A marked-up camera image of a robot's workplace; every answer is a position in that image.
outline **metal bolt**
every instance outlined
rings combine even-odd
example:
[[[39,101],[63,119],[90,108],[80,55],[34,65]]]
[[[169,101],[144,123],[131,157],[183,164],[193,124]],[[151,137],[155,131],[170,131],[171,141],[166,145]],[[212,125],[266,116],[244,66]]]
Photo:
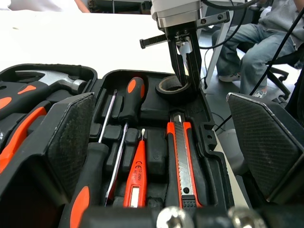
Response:
[[[194,223],[183,209],[167,207],[163,209],[156,221],[157,228],[194,228]]]
[[[235,228],[267,228],[262,217],[249,208],[232,207],[228,211],[228,216]]]

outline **chair wheel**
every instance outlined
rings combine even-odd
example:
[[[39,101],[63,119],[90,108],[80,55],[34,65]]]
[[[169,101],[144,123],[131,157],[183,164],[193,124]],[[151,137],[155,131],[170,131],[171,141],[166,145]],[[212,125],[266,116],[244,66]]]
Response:
[[[282,98],[284,100],[287,100],[289,97],[289,94],[279,95],[279,98]]]

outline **jeans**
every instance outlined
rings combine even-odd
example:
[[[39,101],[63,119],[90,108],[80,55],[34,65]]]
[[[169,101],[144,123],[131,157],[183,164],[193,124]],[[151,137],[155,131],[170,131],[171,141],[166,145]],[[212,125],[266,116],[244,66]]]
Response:
[[[236,27],[231,27],[227,37],[232,34]],[[215,45],[219,31],[212,35],[212,44]],[[234,73],[241,75],[240,93],[250,94],[260,78],[265,73],[266,63],[275,55],[280,46],[285,33],[279,31],[266,31],[261,25],[246,24],[242,25],[231,40],[222,46],[221,53],[217,62],[219,76],[229,76]],[[237,46],[240,43],[249,42],[255,44],[242,58],[237,55]],[[285,42],[278,57],[291,54],[295,51],[291,38]],[[262,81],[257,89],[265,89],[267,77]]]

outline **hammer head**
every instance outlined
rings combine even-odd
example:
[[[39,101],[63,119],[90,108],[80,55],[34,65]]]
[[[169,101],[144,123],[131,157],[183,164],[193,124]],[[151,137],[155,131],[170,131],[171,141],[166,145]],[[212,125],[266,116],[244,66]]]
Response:
[[[39,79],[40,82],[47,84],[51,89],[57,88],[69,89],[74,94],[80,94],[83,92],[86,81],[84,80],[72,80],[68,74],[52,71],[52,70],[20,70],[16,71],[18,76],[42,76]]]

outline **hammer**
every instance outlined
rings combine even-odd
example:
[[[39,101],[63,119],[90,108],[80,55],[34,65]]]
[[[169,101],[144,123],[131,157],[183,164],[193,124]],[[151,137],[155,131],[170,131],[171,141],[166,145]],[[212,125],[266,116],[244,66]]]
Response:
[[[86,81],[72,80],[68,74],[49,70],[21,70],[18,76],[43,76],[36,82],[25,84],[17,91],[8,91],[0,95],[0,120],[12,113],[28,113],[52,92],[61,88],[74,94],[80,94]]]

